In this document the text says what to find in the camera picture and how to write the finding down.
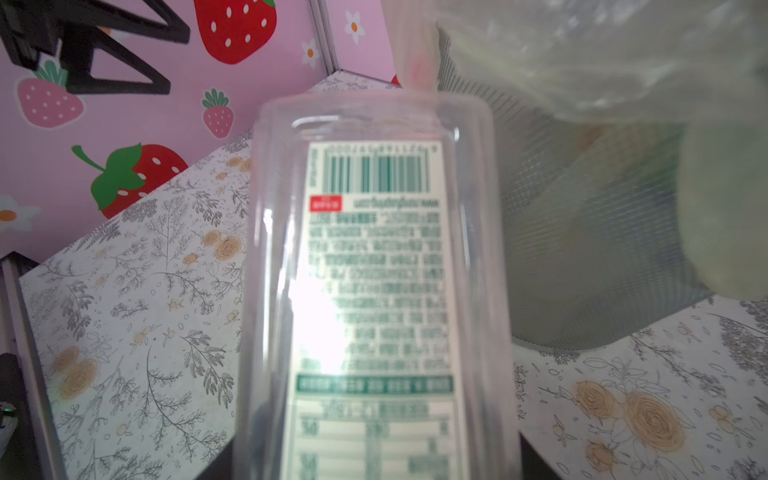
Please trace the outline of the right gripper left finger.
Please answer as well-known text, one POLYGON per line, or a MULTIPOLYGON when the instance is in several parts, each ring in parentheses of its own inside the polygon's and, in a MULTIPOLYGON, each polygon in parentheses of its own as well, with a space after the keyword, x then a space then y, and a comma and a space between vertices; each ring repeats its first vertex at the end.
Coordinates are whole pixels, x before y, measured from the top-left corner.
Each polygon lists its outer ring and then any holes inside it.
POLYGON ((230 440, 217 457, 196 477, 196 480, 233 479, 233 440, 230 440))

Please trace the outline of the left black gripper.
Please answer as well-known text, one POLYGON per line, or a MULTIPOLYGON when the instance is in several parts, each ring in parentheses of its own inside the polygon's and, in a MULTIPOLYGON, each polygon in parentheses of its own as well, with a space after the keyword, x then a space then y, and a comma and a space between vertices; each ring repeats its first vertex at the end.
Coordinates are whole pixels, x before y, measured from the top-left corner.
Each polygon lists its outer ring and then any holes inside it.
POLYGON ((190 28, 164 1, 144 1, 160 21, 105 1, 1 1, 1 39, 10 61, 36 71, 42 54, 59 54, 66 90, 78 95, 168 95, 171 82, 98 27, 187 44, 190 28), (130 70, 130 79, 104 76, 98 60, 130 70))

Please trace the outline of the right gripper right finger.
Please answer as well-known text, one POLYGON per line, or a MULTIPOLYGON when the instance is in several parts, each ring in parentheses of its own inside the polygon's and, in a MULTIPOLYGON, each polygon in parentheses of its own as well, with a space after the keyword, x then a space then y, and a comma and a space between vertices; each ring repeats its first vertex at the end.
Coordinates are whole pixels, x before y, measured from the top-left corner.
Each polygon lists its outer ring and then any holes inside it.
POLYGON ((560 477, 523 435, 520 435, 520 447, 524 480, 560 480, 560 477))

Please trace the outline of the clear bottle white green label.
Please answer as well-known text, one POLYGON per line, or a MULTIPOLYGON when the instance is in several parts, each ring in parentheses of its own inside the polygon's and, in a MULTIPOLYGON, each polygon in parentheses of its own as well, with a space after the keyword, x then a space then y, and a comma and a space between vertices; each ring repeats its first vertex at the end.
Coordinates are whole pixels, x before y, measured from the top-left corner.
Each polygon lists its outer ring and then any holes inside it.
POLYGON ((253 128, 237 479, 519 479, 493 121, 309 93, 253 128))

